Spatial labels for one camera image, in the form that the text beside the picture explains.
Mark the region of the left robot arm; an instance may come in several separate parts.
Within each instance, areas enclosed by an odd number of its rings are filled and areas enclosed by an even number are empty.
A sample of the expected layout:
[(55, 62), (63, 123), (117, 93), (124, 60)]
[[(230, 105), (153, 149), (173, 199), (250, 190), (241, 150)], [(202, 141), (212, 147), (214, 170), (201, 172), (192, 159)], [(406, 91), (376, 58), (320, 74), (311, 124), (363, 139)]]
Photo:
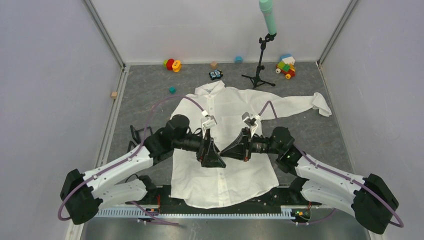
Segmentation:
[[(141, 170), (153, 167), (173, 154), (175, 149), (193, 152), (203, 168), (225, 168), (219, 149), (211, 137), (211, 128), (217, 125), (214, 116), (202, 112), (201, 134), (190, 132), (190, 121), (185, 115), (174, 115), (164, 127), (148, 136), (142, 143), (123, 156), (86, 172), (70, 171), (60, 192), (62, 203), (57, 217), (72, 220), (75, 225), (86, 223), (101, 209), (116, 204), (142, 200), (153, 203), (157, 190), (135, 179), (119, 183)], [(69, 216), (62, 216), (67, 210)]]

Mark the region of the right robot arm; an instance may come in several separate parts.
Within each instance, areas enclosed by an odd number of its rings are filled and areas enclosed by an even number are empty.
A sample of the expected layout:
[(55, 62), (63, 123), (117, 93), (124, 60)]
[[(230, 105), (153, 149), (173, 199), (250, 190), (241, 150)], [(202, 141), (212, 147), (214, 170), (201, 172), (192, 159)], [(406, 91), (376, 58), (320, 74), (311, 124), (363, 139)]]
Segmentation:
[(315, 202), (341, 210), (375, 234), (383, 234), (392, 218), (399, 218), (399, 202), (380, 176), (365, 177), (332, 167), (294, 142), (286, 127), (276, 127), (270, 137), (251, 134), (245, 127), (220, 155), (247, 162), (252, 154), (276, 154), (278, 168), (295, 176), (288, 191), (293, 203)]

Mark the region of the white button shirt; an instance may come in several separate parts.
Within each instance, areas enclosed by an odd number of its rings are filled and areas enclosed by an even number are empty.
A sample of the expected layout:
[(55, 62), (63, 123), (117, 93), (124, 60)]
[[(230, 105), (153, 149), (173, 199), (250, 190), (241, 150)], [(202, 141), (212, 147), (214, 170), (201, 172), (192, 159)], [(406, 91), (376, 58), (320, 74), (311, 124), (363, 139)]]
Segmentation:
[[(318, 92), (310, 96), (280, 97), (270, 92), (226, 86), (216, 81), (199, 86), (183, 98), (174, 115), (184, 115), (189, 126), (201, 126), (201, 110), (215, 117), (211, 136), (218, 149), (227, 147), (245, 127), (244, 113), (260, 114), (263, 120), (284, 118), (310, 109), (329, 117), (332, 112)], [(266, 154), (253, 154), (243, 162), (224, 158), (224, 168), (202, 167), (194, 152), (176, 149), (172, 156), (171, 197), (188, 206), (211, 209), (236, 205), (278, 186), (278, 178)]]

